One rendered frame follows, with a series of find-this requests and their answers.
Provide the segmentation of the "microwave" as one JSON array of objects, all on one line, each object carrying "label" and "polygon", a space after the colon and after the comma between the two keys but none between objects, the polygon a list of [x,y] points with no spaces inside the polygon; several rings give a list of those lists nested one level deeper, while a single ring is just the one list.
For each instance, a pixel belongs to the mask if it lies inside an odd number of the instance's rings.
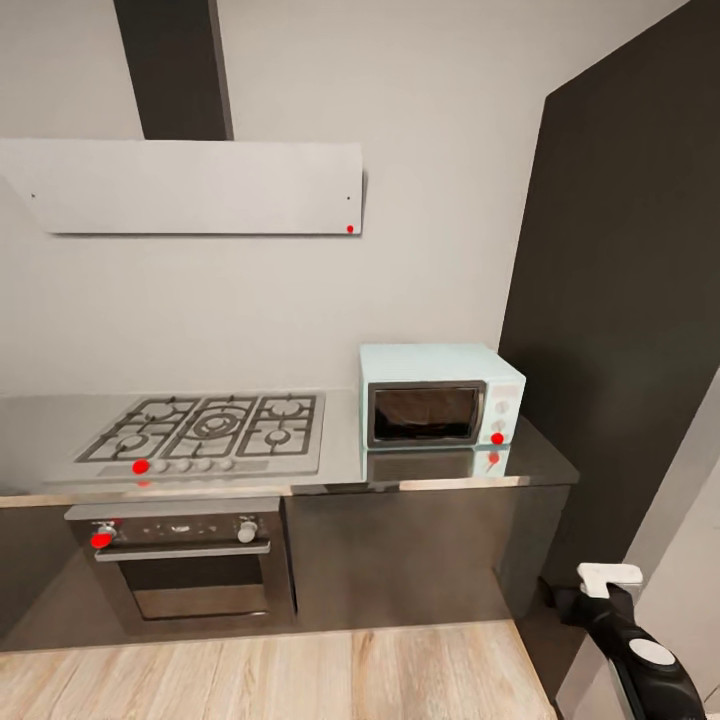
[{"label": "microwave", "polygon": [[485,343],[361,345],[363,445],[509,444],[525,384]]}]

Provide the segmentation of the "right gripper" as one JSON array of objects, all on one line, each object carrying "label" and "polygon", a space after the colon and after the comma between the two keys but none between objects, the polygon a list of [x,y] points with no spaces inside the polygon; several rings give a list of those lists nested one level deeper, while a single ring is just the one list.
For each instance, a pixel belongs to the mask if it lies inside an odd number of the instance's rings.
[{"label": "right gripper", "polygon": [[557,619],[562,625],[584,627],[590,638],[595,640],[593,627],[603,615],[619,615],[636,625],[632,599],[629,592],[620,587],[608,587],[609,597],[589,597],[580,587],[554,585],[553,587],[538,574],[538,583],[546,607],[554,607]]}]

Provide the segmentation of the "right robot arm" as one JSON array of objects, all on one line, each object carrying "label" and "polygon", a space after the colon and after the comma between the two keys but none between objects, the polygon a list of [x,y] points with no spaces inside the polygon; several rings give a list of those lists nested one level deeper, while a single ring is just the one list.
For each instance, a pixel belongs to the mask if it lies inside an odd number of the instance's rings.
[{"label": "right robot arm", "polygon": [[703,702],[677,656],[636,625],[629,592],[617,583],[640,583],[631,564],[578,566],[580,587],[554,585],[538,574],[546,607],[562,625],[584,627],[608,658],[624,720],[707,720]]}]

